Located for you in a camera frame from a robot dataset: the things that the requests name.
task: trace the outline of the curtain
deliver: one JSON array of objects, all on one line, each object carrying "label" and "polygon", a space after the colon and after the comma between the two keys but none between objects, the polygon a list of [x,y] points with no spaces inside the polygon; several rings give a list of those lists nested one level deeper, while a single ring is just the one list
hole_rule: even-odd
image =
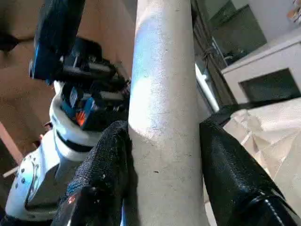
[{"label": "curtain", "polygon": [[212,45],[212,33],[204,0],[191,0],[191,5],[194,11],[192,14],[196,15],[193,16],[195,54],[197,57],[202,58],[205,67],[209,71],[214,94],[219,105],[235,104],[234,96],[221,73],[221,70],[226,67],[226,64],[222,56],[218,54]]}]

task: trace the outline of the white pole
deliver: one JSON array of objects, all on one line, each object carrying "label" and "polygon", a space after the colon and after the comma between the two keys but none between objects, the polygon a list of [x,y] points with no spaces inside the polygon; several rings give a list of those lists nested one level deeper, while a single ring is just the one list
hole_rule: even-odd
[{"label": "white pole", "polygon": [[206,226],[190,1],[137,8],[129,132],[140,226]]}]

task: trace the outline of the ceiling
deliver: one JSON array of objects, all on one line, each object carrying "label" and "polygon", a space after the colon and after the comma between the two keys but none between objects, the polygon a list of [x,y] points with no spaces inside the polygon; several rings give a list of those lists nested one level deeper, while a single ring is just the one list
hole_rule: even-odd
[{"label": "ceiling", "polygon": [[[34,35],[43,0],[1,0],[0,26],[7,21],[9,32],[17,38]],[[87,0],[79,35],[98,41],[100,30],[98,0]],[[36,89],[45,89],[41,81],[28,78],[28,64],[33,56],[32,43],[21,44],[9,54],[0,55],[0,98],[10,99]]]}]

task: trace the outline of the wall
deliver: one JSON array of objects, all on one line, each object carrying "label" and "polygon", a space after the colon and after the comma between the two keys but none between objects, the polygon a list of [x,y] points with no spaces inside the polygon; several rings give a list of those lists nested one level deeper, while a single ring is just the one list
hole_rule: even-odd
[{"label": "wall", "polygon": [[240,9],[248,4],[248,0],[231,0],[236,9]]},{"label": "wall", "polygon": [[211,19],[229,0],[205,0],[208,16]]},{"label": "wall", "polygon": [[295,28],[289,22],[288,13],[293,0],[249,0],[262,32],[268,41],[271,41]]},{"label": "wall", "polygon": [[100,38],[103,54],[114,63],[120,62],[127,77],[132,74],[135,39],[135,0],[99,1]]},{"label": "wall", "polygon": [[49,87],[0,100],[0,122],[23,154],[33,151],[32,142],[45,132],[43,125],[49,121],[53,96],[54,91]]},{"label": "wall", "polygon": [[231,20],[213,31],[213,36],[223,53],[238,48],[247,52],[266,43],[266,39],[249,7],[242,9]]}]

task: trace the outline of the pole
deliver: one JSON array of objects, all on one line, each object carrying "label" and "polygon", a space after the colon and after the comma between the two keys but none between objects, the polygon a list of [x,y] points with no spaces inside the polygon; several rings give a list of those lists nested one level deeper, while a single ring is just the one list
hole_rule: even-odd
[{"label": "pole", "polygon": [[139,225],[208,225],[190,1],[138,0],[131,86]]}]

